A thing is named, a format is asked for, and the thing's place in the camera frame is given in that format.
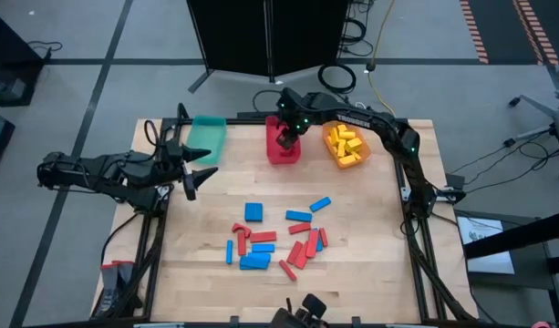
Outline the teal plastic bin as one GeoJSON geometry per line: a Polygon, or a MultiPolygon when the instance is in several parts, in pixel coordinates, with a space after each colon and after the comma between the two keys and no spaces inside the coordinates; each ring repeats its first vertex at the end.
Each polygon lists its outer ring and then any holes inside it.
{"type": "Polygon", "coordinates": [[[221,117],[197,116],[187,137],[186,145],[193,149],[208,149],[211,153],[197,159],[203,165],[219,162],[226,139],[226,119],[221,117]]]}

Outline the red plastic bin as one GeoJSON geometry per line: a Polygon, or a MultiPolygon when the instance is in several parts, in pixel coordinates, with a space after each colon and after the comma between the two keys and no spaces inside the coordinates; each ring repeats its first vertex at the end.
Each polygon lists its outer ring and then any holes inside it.
{"type": "Polygon", "coordinates": [[[279,123],[276,116],[265,118],[266,155],[271,164],[294,164],[301,156],[301,142],[298,140],[290,149],[284,149],[277,143],[281,136],[284,124],[279,123]]]}

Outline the black flat bar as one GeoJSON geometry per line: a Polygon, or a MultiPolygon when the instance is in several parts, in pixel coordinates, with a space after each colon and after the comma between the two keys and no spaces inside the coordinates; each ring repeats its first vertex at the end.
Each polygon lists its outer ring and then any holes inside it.
{"type": "Polygon", "coordinates": [[[261,112],[239,112],[237,117],[239,119],[263,119],[266,117],[277,117],[280,121],[301,121],[306,124],[320,124],[325,123],[332,119],[338,119],[338,115],[344,116],[351,114],[350,109],[345,108],[328,108],[328,109],[280,109],[275,111],[261,111],[261,112]]]}

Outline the white sheet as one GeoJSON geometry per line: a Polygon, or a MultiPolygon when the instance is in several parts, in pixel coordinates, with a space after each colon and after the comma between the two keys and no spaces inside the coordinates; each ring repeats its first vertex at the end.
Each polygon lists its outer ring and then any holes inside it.
{"type": "Polygon", "coordinates": [[[485,239],[504,232],[499,220],[458,216],[460,236],[466,251],[468,273],[514,275],[514,265],[509,251],[489,253],[494,250],[485,239]]]}

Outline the black device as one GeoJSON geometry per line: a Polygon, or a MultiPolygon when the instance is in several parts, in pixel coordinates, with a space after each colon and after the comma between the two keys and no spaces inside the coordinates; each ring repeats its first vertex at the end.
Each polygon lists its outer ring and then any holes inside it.
{"type": "Polygon", "coordinates": [[[302,301],[302,306],[294,311],[290,298],[286,307],[279,308],[270,322],[270,328],[329,328],[329,323],[322,319],[326,305],[312,293],[302,301]]]}

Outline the black aluminium table frame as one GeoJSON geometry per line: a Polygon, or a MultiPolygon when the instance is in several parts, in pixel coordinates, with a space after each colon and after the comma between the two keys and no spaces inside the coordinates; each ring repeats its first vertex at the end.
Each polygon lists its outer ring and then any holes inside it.
{"type": "Polygon", "coordinates": [[[142,307],[124,314],[120,303],[93,326],[130,328],[153,322],[184,326],[261,326],[272,321],[286,299],[299,305],[312,293],[327,305],[332,326],[389,322],[462,327],[475,323],[472,306],[462,306],[435,270],[435,256],[426,219],[403,212],[395,166],[379,138],[364,134],[372,154],[360,167],[333,166],[323,145],[322,129],[302,137],[304,153],[293,166],[271,166],[265,156],[263,119],[231,118],[218,173],[202,187],[195,202],[176,187],[163,213],[127,223],[128,205],[117,208],[114,224],[120,234],[108,248],[109,260],[134,259],[129,296],[142,307]],[[312,212],[324,197],[331,203],[312,212]],[[253,232],[275,231],[275,252],[265,271],[226,264],[225,244],[236,241],[232,226],[242,218],[246,201],[262,202],[264,221],[253,232]],[[279,261],[287,260],[296,241],[306,250],[310,231],[290,234],[288,210],[313,215],[311,230],[324,228],[328,245],[303,270],[289,264],[291,281],[279,261]],[[408,226],[399,231],[397,224],[408,226]]]}

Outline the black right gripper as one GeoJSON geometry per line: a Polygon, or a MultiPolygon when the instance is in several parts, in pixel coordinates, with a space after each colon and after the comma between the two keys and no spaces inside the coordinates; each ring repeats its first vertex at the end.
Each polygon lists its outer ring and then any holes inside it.
{"type": "Polygon", "coordinates": [[[284,127],[278,136],[278,142],[282,143],[284,150],[299,147],[299,138],[292,136],[304,135],[311,126],[311,119],[298,109],[281,108],[278,111],[280,124],[284,127]]]}

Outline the black partition panel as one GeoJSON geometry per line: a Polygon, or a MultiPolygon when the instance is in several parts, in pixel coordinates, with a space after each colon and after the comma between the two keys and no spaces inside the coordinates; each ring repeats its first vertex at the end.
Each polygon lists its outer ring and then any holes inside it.
{"type": "Polygon", "coordinates": [[[332,64],[350,0],[186,0],[207,70],[267,77],[332,64]]]}

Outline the black beam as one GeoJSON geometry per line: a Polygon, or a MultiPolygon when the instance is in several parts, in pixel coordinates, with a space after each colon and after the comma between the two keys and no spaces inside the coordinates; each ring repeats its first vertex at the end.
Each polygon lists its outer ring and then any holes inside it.
{"type": "Polygon", "coordinates": [[[494,250],[489,253],[512,251],[529,245],[559,238],[559,213],[485,239],[494,250]]]}

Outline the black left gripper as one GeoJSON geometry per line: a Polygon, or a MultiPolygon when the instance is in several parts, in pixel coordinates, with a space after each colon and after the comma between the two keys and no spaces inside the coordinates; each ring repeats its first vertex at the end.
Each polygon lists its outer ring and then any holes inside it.
{"type": "Polygon", "coordinates": [[[209,177],[218,171],[217,167],[193,170],[189,172],[186,162],[192,162],[210,155],[209,149],[194,149],[180,143],[179,140],[173,138],[164,143],[160,153],[160,159],[164,168],[177,179],[182,185],[187,200],[196,200],[196,190],[209,177]]]}

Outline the orange plastic bin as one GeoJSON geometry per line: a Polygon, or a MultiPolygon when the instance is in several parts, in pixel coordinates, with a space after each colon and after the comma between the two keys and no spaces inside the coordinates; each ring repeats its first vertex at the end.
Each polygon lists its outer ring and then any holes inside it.
{"type": "Polygon", "coordinates": [[[349,169],[349,168],[352,168],[354,166],[357,166],[357,165],[363,163],[364,161],[366,161],[371,154],[370,148],[369,148],[367,142],[365,141],[365,139],[362,135],[361,129],[356,127],[356,126],[353,126],[351,124],[345,124],[345,123],[339,122],[339,121],[330,121],[330,122],[325,123],[322,126],[322,134],[323,134],[323,139],[324,139],[324,142],[326,144],[327,150],[330,153],[330,155],[332,156],[332,158],[335,160],[335,163],[336,163],[336,165],[339,169],[349,169]],[[362,145],[361,149],[357,152],[361,156],[361,158],[362,158],[361,160],[356,160],[355,162],[353,162],[349,165],[346,165],[346,166],[339,163],[339,160],[338,160],[339,157],[336,154],[338,144],[337,145],[332,145],[330,143],[330,137],[329,137],[330,129],[331,128],[337,128],[338,125],[345,125],[347,127],[347,130],[354,131],[356,133],[357,138],[360,138],[363,141],[363,145],[362,145]]]}

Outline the wide blue wooden block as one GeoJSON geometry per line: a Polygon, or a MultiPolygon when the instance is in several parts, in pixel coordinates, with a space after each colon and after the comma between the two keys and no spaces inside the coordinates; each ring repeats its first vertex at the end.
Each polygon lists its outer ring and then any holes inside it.
{"type": "Polygon", "coordinates": [[[249,253],[240,259],[241,270],[267,270],[271,262],[269,253],[249,253]]]}

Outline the black cabinet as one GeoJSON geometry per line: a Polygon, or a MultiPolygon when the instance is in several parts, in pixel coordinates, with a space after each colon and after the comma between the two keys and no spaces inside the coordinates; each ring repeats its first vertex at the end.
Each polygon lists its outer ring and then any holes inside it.
{"type": "Polygon", "coordinates": [[[0,107],[31,103],[45,59],[0,17],[0,107]]]}

